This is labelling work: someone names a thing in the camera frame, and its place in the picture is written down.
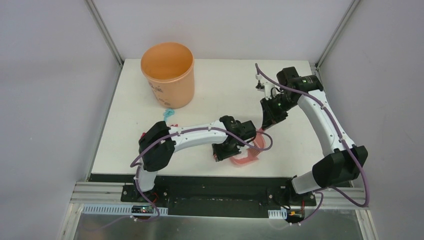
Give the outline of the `pink dustpan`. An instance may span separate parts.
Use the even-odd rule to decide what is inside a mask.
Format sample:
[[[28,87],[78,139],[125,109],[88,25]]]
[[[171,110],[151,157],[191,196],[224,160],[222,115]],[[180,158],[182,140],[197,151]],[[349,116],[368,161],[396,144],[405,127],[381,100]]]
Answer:
[[[239,167],[246,166],[257,161],[259,159],[258,156],[260,153],[261,151],[259,150],[248,148],[243,150],[240,154],[230,157],[229,160],[235,166],[239,166]]]

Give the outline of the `pink hand brush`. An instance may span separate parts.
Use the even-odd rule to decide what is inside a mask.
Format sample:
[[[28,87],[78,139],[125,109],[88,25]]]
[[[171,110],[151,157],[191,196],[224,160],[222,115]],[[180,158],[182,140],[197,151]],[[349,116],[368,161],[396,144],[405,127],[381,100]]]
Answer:
[[[248,143],[260,149],[263,149],[266,147],[266,141],[263,135],[259,132],[257,132],[254,139],[250,140]],[[248,148],[247,150],[248,150],[248,155],[252,158],[257,157],[262,152],[261,150],[257,150],[251,147]]]

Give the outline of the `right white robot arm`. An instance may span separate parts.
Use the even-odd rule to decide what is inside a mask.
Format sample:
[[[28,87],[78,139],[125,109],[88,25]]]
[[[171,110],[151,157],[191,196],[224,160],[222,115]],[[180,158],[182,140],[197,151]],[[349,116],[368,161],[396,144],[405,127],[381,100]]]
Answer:
[[[300,107],[318,137],[323,159],[311,171],[294,177],[284,190],[284,200],[296,205],[304,194],[355,180],[368,157],[365,146],[358,146],[341,127],[328,103],[324,87],[316,75],[300,76],[294,66],[283,68],[273,81],[258,68],[256,89],[264,93],[262,130],[282,122],[289,110]]]

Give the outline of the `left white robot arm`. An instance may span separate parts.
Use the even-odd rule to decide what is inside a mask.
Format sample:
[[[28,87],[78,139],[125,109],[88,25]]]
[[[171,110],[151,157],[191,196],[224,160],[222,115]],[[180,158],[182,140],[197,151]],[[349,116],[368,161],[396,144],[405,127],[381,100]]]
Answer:
[[[257,135],[252,121],[241,122],[225,115],[218,120],[202,125],[177,127],[165,121],[156,122],[138,141],[139,155],[130,164],[136,167],[133,195],[140,202],[152,198],[158,172],[170,162],[178,151],[211,145],[217,162],[241,153],[240,148],[249,144]]]

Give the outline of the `cyan paper scrap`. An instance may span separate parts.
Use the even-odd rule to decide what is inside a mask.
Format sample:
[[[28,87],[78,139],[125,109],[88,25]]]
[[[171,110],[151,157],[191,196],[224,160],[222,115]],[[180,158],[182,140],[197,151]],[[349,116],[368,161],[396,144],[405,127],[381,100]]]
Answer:
[[[169,117],[171,117],[171,116],[173,116],[174,114],[175,114],[174,109],[172,109],[172,108],[167,108],[167,109],[164,111],[164,113],[163,113],[163,120],[164,120],[165,122],[167,122],[168,118],[169,118]]]

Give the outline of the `orange plastic bucket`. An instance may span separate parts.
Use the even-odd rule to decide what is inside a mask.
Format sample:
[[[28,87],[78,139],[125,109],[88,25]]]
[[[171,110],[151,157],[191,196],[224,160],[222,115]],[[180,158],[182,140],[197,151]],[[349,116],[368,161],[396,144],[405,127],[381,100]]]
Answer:
[[[195,58],[191,50],[177,42],[150,47],[140,60],[140,69],[156,100],[165,108],[186,106],[195,94]]]

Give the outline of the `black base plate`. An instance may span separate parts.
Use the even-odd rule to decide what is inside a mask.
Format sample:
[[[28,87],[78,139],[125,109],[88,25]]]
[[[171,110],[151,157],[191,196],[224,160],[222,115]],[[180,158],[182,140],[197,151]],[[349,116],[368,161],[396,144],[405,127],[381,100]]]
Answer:
[[[288,177],[158,175],[154,187],[140,194],[133,175],[97,174],[89,182],[123,183],[120,201],[166,208],[172,216],[267,218],[269,211],[316,207],[311,192],[295,196]]]

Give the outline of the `aluminium frame rail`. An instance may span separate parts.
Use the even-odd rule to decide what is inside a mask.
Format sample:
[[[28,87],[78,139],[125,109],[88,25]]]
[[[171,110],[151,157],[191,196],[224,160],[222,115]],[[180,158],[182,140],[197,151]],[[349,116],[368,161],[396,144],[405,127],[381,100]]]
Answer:
[[[172,208],[182,201],[204,201],[230,203],[256,203],[259,206],[284,205],[282,186],[224,186],[207,185],[205,183],[194,186],[159,187],[152,197],[156,205]],[[74,186],[71,199],[73,204],[140,204],[146,200],[139,196],[131,183],[122,182],[77,182]],[[322,195],[315,193],[308,195],[300,203],[290,203],[292,208],[300,208],[302,204],[311,209],[321,203],[322,209],[331,210],[358,210],[359,206],[351,203],[334,189],[322,190]]]

